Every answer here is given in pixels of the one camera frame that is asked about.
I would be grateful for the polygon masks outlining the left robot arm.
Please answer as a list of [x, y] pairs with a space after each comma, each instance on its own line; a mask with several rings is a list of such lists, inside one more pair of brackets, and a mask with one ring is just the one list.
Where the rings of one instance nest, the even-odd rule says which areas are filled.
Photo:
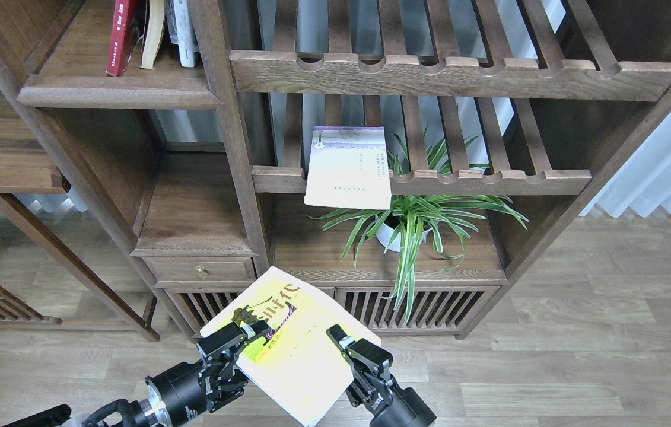
[[12, 426], [105, 426], [105, 418], [118, 412], [118, 426], [181, 426], [199, 415], [213, 413], [242, 396], [248, 377], [235, 368], [240, 352], [271, 328], [262, 320], [238, 326], [229, 323], [200, 339], [196, 347], [201, 359], [181, 362], [159, 375], [146, 377], [145, 400], [118, 399], [91, 415], [71, 415], [66, 405], [28, 416]]

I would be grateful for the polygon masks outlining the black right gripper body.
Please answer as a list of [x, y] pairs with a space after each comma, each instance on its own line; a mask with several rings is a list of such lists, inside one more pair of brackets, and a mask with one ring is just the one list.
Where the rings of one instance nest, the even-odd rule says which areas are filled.
[[400, 388], [390, 373], [393, 357], [376, 361], [368, 358], [346, 359], [354, 380], [346, 389], [352, 406], [363, 405], [373, 414], [371, 426], [431, 426], [437, 416], [413, 388]]

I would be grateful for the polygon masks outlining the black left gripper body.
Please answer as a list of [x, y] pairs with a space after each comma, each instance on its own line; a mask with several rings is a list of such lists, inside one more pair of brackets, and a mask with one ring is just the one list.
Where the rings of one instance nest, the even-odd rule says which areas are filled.
[[185, 425], [205, 412], [216, 412], [244, 394], [249, 379], [235, 369], [241, 350], [230, 347], [195, 363], [181, 362], [146, 377], [145, 426]]

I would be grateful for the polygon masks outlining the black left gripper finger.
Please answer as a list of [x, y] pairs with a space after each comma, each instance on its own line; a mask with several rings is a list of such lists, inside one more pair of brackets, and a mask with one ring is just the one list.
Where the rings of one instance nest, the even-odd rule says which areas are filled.
[[237, 354], [242, 352], [247, 344], [267, 335], [270, 331], [269, 324], [262, 320], [243, 327], [229, 323], [208, 337], [200, 339], [196, 347], [207, 364], [234, 363], [237, 360]]

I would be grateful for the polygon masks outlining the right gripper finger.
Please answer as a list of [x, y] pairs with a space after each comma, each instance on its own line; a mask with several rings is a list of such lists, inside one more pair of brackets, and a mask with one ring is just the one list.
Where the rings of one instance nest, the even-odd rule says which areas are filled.
[[390, 352], [366, 339], [354, 340], [338, 324], [328, 328], [326, 334], [351, 366], [354, 378], [393, 379], [390, 366], [394, 358]]

